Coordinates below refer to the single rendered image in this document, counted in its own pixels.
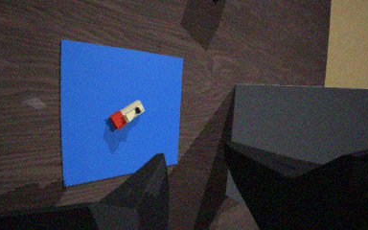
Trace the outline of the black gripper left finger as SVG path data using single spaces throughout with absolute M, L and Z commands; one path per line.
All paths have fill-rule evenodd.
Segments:
M 0 213 L 0 230 L 168 230 L 169 183 L 164 153 L 99 202 Z

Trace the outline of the blue square mat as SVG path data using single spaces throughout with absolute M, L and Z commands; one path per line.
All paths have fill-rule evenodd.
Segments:
M 177 164 L 183 58 L 61 40 L 64 186 L 137 172 L 155 154 Z M 120 130 L 108 116 L 139 100 Z

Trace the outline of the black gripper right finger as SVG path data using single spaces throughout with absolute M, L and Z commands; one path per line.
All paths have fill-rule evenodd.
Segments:
M 235 142 L 224 150 L 260 230 L 355 230 L 368 192 L 368 149 L 322 165 Z

